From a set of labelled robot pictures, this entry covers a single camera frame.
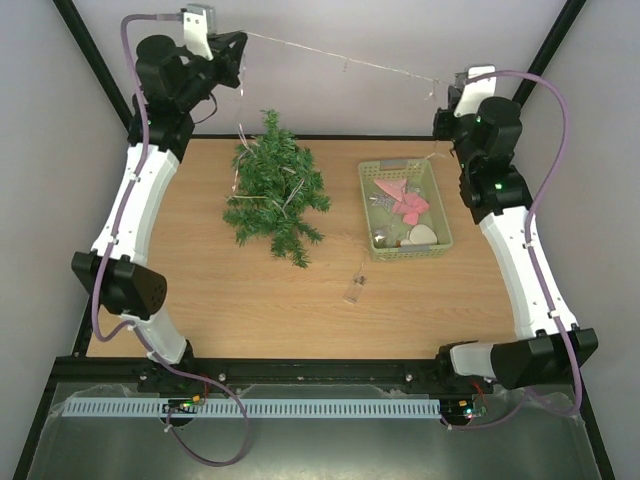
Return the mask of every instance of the robotic arm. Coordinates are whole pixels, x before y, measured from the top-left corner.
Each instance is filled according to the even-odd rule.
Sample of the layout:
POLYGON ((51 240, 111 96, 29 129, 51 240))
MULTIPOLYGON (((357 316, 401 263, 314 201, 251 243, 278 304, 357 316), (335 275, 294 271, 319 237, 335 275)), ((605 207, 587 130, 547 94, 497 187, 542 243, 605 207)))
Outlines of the robotic arm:
POLYGON ((436 139, 451 140, 460 163, 460 195, 498 260, 513 309, 518 341, 508 344, 463 343, 440 349, 448 374, 480 375, 506 388, 550 383, 564 377, 569 360, 558 327, 529 257, 535 253, 544 280, 569 332, 581 365, 598 345, 593 329, 581 330, 563 301, 538 241, 535 218, 531 242, 525 219, 532 204, 524 178, 511 165, 522 132, 520 106, 494 96, 495 77, 465 85, 468 78, 495 72, 493 66, 470 68, 449 88, 448 108, 434 119, 436 139))
POLYGON ((182 12, 182 23, 184 47, 177 47, 164 35, 147 37, 137 47, 136 73, 147 100, 150 137, 144 168, 136 173, 143 135, 134 101, 126 168, 111 213, 91 252, 76 252, 72 261, 74 273, 91 294, 99 265, 110 250, 100 303, 134 325, 154 354, 168 364, 179 363, 190 347, 167 311, 166 279, 146 267, 149 239, 162 197, 194 129, 190 112, 217 85, 240 85, 238 74, 247 41, 243 32, 216 34, 209 7, 189 5, 182 12), (113 238, 116 221, 118 234, 113 238))

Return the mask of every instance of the white wall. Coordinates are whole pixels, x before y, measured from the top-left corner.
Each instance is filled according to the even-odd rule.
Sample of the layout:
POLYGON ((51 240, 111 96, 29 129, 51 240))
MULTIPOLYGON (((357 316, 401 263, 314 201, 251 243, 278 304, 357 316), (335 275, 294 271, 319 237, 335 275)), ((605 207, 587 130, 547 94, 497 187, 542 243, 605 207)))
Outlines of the white wall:
POLYGON ((71 272, 108 213, 125 131, 45 0, 0 16, 0 478, 11 478, 86 294, 71 272))
MULTIPOLYGON (((76 0, 98 47, 120 86, 132 89, 118 37, 130 13, 175 12, 186 0, 76 0)), ((453 81, 453 73, 478 62, 526 69, 564 0, 206 0, 215 6, 218 30, 247 30, 453 81)), ((132 43, 152 32, 177 37, 177 25, 137 22, 132 43)), ((197 133, 258 131, 260 110, 275 108, 298 133, 429 135, 435 109, 446 103, 424 100, 429 82, 350 64, 259 38, 246 48, 245 97, 219 87, 220 111, 197 133)), ((512 94, 515 85, 502 91, 512 94)), ((204 118, 210 105, 197 110, 204 118)))
MULTIPOLYGON (((640 435, 640 4, 592 0, 547 78, 569 102, 569 150, 539 214, 545 251, 580 324, 600 348, 583 372, 620 479, 638 478, 640 435)), ((516 164, 536 191, 555 155, 560 114, 537 89, 516 164)))

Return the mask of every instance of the wooden tabletop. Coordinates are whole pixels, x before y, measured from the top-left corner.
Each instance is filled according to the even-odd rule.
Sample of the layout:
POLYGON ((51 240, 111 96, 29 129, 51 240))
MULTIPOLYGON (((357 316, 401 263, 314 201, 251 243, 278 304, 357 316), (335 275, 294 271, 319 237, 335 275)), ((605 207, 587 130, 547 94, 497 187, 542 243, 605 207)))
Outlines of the wooden tabletop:
MULTIPOLYGON (((309 246, 303 270, 273 259, 269 240, 240 248, 222 221, 235 140, 193 140, 168 187, 150 247, 150 268, 166 276, 167 304, 198 357, 432 358, 441 345, 515 338, 496 260, 458 189, 459 167, 440 142, 301 141, 316 157, 333 206, 306 219, 326 235, 309 246), (425 157, 454 239, 441 258, 372 262, 359 162, 425 157), (362 267, 358 303, 343 296, 362 267)), ((102 311, 103 331, 117 320, 102 311)), ((91 342, 90 356, 142 356, 134 335, 91 342)))

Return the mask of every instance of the gray floor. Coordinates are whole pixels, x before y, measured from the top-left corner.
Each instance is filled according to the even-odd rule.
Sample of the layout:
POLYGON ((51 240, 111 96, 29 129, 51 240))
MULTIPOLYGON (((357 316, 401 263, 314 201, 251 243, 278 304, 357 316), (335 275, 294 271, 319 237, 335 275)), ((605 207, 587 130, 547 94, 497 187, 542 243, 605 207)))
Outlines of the gray floor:
MULTIPOLYGON (((63 386, 57 402, 74 391, 76 387, 63 386)), ((127 394, 120 386, 100 391, 127 394)), ((274 395, 352 398, 379 397, 380 392, 284 387, 247 394, 274 395)), ((564 397, 557 398, 562 402, 564 397)), ((513 401, 490 396, 491 416, 503 415, 513 401)), ((600 478, 582 421, 561 419, 534 405, 505 425, 476 432, 448 432, 437 420, 254 419, 250 453, 241 463, 221 469, 187 457, 163 432, 159 419, 63 418, 59 405, 52 410, 32 479, 600 478)), ((195 419, 180 433, 199 454, 223 460, 235 454, 243 429, 240 420, 195 419)))

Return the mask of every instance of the green plastic basket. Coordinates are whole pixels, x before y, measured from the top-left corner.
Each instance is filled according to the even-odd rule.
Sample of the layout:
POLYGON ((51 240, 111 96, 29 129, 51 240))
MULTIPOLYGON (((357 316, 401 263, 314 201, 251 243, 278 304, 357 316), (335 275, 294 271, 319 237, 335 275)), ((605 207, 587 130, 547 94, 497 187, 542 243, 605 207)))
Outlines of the green plastic basket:
POLYGON ((439 257, 453 246, 453 237, 444 213, 438 186, 433 176, 431 163, 427 159, 362 162, 358 165, 358 171, 364 210, 367 216, 367 226, 369 228, 369 249, 371 250, 372 260, 439 257), (373 241, 373 232, 375 230, 387 229, 392 235, 391 241, 395 242, 401 238, 406 238, 412 227, 402 221, 402 215, 388 212, 384 207, 373 207, 371 205, 372 202, 369 200, 369 196, 373 193, 382 193, 382 190, 374 183, 374 180, 400 180, 403 178, 407 179, 409 187, 419 188, 420 195, 429 203, 429 209, 420 215, 419 223, 429 226, 434 231, 438 237, 438 243, 435 245, 377 248, 374 246, 373 241))

